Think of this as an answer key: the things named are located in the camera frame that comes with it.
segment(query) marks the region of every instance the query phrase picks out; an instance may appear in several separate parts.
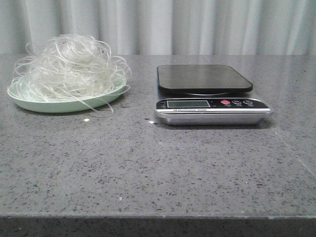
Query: lcd screen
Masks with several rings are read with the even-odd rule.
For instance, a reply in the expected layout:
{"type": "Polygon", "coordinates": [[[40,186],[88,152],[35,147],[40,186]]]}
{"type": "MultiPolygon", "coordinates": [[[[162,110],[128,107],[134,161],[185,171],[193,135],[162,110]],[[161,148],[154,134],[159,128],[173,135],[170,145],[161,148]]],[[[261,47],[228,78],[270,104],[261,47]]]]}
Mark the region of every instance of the lcd screen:
{"type": "Polygon", "coordinates": [[[168,100],[168,108],[205,108],[210,107],[207,100],[168,100]]]}

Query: digital kitchen scale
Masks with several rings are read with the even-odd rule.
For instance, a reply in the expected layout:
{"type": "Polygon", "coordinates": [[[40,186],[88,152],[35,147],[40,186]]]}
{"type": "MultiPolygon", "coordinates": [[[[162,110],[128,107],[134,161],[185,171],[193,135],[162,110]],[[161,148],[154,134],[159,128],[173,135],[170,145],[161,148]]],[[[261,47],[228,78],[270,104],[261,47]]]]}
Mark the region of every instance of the digital kitchen scale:
{"type": "Polygon", "coordinates": [[[157,67],[155,115],[170,125],[251,125],[272,109],[226,65],[157,67]]]}

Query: curtain fold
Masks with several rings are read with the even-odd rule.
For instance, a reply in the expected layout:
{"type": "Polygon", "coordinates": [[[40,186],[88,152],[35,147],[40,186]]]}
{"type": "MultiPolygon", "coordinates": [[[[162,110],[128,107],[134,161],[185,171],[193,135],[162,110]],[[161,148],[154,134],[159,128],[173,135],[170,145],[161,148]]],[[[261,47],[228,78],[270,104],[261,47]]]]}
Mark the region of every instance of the curtain fold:
{"type": "Polygon", "coordinates": [[[316,55],[316,1],[0,0],[0,53],[73,32],[113,54],[316,55]]]}

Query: gray countertop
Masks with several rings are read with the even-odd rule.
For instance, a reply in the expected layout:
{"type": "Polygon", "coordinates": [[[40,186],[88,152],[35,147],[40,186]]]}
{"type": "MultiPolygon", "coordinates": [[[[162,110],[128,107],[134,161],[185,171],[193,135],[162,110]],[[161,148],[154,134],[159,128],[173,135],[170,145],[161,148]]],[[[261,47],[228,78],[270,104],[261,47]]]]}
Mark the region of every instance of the gray countertop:
{"type": "Polygon", "coordinates": [[[316,57],[127,55],[131,89],[111,115],[19,108],[6,88],[22,56],[0,56],[0,217],[316,217],[316,57]],[[159,123],[164,64],[229,65],[275,113],[255,126],[159,123]]]}

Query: plate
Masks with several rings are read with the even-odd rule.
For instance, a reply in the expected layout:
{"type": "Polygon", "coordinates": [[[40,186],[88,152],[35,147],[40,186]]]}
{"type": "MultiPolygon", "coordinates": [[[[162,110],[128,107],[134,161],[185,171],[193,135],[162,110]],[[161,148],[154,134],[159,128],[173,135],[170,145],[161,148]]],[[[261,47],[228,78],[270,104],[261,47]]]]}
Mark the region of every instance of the plate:
{"type": "MultiPolygon", "coordinates": [[[[14,96],[17,91],[17,83],[15,82],[8,88],[8,95],[13,99],[13,101],[23,109],[41,112],[41,113],[69,113],[78,112],[84,110],[90,110],[90,108],[84,103],[78,100],[69,101],[58,101],[58,102],[34,102],[22,100],[14,96]]],[[[83,99],[82,101],[87,103],[89,106],[96,108],[110,103],[117,99],[125,90],[125,85],[119,87],[113,92],[105,95],[99,95],[93,98],[83,99]]]]}

